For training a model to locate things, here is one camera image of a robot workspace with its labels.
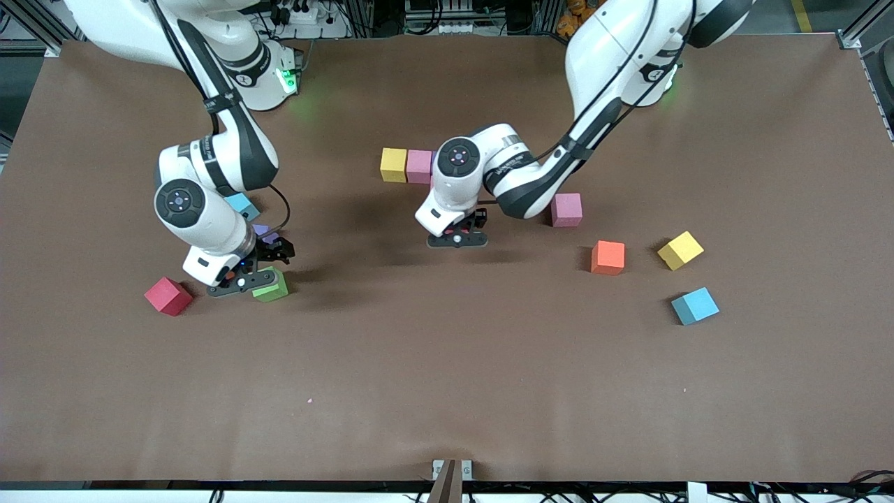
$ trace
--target blue cube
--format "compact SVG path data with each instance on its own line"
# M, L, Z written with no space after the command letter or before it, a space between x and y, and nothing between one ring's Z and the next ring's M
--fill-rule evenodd
M696 321L704 320L721 311L714 303L714 299L711 298L711 294L708 293L708 289L704 287L683 295L671 302L670 305L673 306L679 320L684 325L692 325Z
M261 212L258 211L257 208L255 208L255 205L251 204L249 198L247 198L242 192L225 197L224 199L226 199L226 201L230 203L230 206L232 206L232 208L235 209L237 213L245 217L245 219L249 222L257 218L257 216L261 214Z

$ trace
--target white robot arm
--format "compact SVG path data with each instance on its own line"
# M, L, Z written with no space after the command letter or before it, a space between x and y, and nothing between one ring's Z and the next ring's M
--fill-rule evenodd
M619 121L622 104L655 103L670 88L683 46L707 47L745 20L754 0L609 0L577 31L565 55L575 120L541 165L508 124L447 140L433 186L416 212L432 246L486 243L469 232L483 185L500 209L531 218L586 162ZM477 223L482 225L481 216Z
M182 69L205 98L215 130L162 150L155 207L162 223L191 245L183 269L216 296L274 283L275 277L254 276L256 261L288 263L294 256L282 238L273 246L257 239L224 199L270 186L279 160L249 108L275 107L296 91L290 83L297 78L294 51L262 42L237 12L256 2L68 0L75 20L98 46L127 59Z

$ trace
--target foam cube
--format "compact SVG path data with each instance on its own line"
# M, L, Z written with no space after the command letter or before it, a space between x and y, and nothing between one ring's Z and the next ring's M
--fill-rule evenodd
M670 305L684 325L692 325L721 311L704 287L671 301Z
M270 227L262 226L261 224L252 224L251 226L255 228L255 234L257 234L257 235L261 235L261 234L270 230ZM276 239L278 239L278 238L279 238L279 233L273 233L273 234L262 237L261 241L263 241L264 243L267 243L267 244L273 244L274 241L276 241Z
M249 222L257 218L261 214L261 212L258 211L257 208L255 208L255 205L251 204L249 198L242 192L239 192L238 194L234 194L232 196L227 196L224 199L226 199L226 201L230 203L230 206L232 206L232 208L235 209L237 213L245 217L245 219Z
M407 150L382 149L382 164L379 165L384 182L407 182Z
M677 270L704 252L702 245L689 231L670 240L659 251L658 256L667 263L670 270Z
M192 295L180 283L163 277L143 294L156 311L177 316L192 302Z
M273 266L269 268L263 268L264 270L272 270L276 273L276 276L279 277L279 281L273 283L270 286L265 286L263 288L256 288L251 291L251 294L261 301L262 303L269 303L275 301L276 299L283 298L284 296L289 294L289 287L285 285L285 275L283 272Z
M590 272L618 276L622 270L624 270L624 243L596 242L590 260Z
M407 151L407 183L428 184L432 179L431 150Z
M584 217L580 194L556 194L550 203L553 227L577 227Z

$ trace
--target purple cube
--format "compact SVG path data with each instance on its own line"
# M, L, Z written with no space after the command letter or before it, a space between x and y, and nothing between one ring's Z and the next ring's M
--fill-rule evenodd
M432 156L430 150L409 150L407 152L407 183L428 184L432 179Z
M251 226L255 227L255 234L257 234L257 235L261 235L261 234L270 230L270 227L262 226L261 224L252 224ZM261 241L263 241L264 243L267 243L267 244L273 244L277 238L279 238L279 234L273 233L273 234L264 236L264 238L261 239Z
M550 204L553 227L577 227L584 217L580 194L556 194Z

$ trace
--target red cube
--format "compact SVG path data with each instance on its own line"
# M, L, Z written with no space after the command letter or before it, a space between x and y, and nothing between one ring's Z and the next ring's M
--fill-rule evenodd
M180 283L163 277L149 291L143 294L156 311L168 316L177 316L192 302L192 295Z
M590 272L617 276L624 270L624 243L599 241L593 247Z

